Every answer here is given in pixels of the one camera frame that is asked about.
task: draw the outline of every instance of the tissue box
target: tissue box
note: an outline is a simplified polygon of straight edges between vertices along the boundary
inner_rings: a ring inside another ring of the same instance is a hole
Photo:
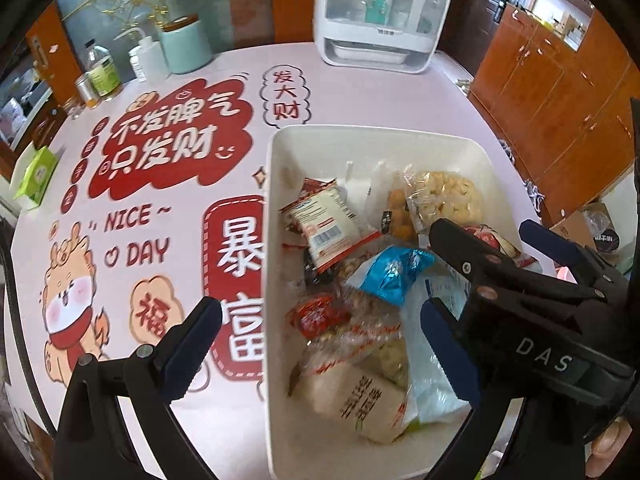
[[[46,146],[35,153],[14,196],[21,207],[34,209],[40,205],[57,164],[56,156]]]

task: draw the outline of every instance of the table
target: table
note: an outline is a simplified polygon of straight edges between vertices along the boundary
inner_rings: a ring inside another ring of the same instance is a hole
[[[259,285],[264,168],[274,131],[302,123],[473,139],[491,159],[516,224],[537,219],[492,131],[435,68],[423,75],[336,68],[313,44],[282,44],[221,54],[156,88],[133,81],[111,102],[65,122],[51,145],[60,163],[42,205],[21,214],[15,231],[26,345],[55,424],[69,359],[81,351],[120,358],[156,343],[208,292],[226,300],[225,325],[192,391],[172,409],[219,478],[268,478]],[[526,250],[553,272],[548,258]],[[12,389],[41,423],[6,306],[4,318]],[[130,404],[121,404],[143,465],[163,478]]]

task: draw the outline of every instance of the wooden cabinet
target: wooden cabinet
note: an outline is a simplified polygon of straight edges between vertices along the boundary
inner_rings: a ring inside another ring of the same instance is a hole
[[[526,134],[514,143],[533,179],[558,160],[605,103],[613,88],[594,88],[577,68],[562,74]]]
[[[482,105],[491,110],[500,92],[524,54],[529,39],[506,27],[498,27],[491,47],[471,83],[471,92]]]
[[[562,74],[553,56],[533,43],[491,110],[511,142],[521,136]]]
[[[487,110],[494,106],[535,31],[532,19],[515,11],[514,7],[507,6],[491,46],[471,83],[471,92]]]
[[[528,40],[533,37],[533,33],[536,31],[536,28],[538,28],[538,22],[536,20],[512,5],[507,6],[500,24],[511,27]]]
[[[624,173],[634,160],[629,99],[640,97],[633,63],[602,111],[549,170],[536,180],[553,223],[581,208]]]
[[[569,65],[575,56],[575,52],[570,46],[545,27],[538,27],[533,33],[531,41],[562,67]]]
[[[599,12],[574,52],[511,7],[471,90],[521,176],[546,195],[549,222],[599,196],[633,161],[629,99],[640,98],[640,71]]]

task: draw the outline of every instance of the cabinet door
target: cabinet door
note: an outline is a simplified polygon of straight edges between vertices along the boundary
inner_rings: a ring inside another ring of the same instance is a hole
[[[626,50],[598,12],[594,13],[574,62],[535,115],[516,148],[533,179],[578,139],[609,99],[628,65]]]
[[[516,142],[521,136],[561,73],[562,68],[550,54],[529,44],[529,50],[522,56],[491,110],[511,142]]]
[[[500,24],[491,46],[471,83],[471,91],[487,109],[491,110],[507,84],[529,39],[504,23]]]
[[[640,98],[640,72],[630,63],[607,105],[536,184],[546,196],[552,222],[559,222],[599,196],[633,163],[629,99]]]
[[[82,99],[76,89],[76,79],[82,73],[60,20],[58,4],[47,7],[26,34],[38,72],[47,81],[60,105],[68,99]]]

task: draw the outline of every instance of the blue wrapper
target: blue wrapper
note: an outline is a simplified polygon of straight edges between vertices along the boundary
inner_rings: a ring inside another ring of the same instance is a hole
[[[418,275],[434,261],[434,256],[427,251],[389,247],[361,265],[361,269],[368,269],[363,279],[359,269],[347,283],[395,306],[403,306],[404,297]]]

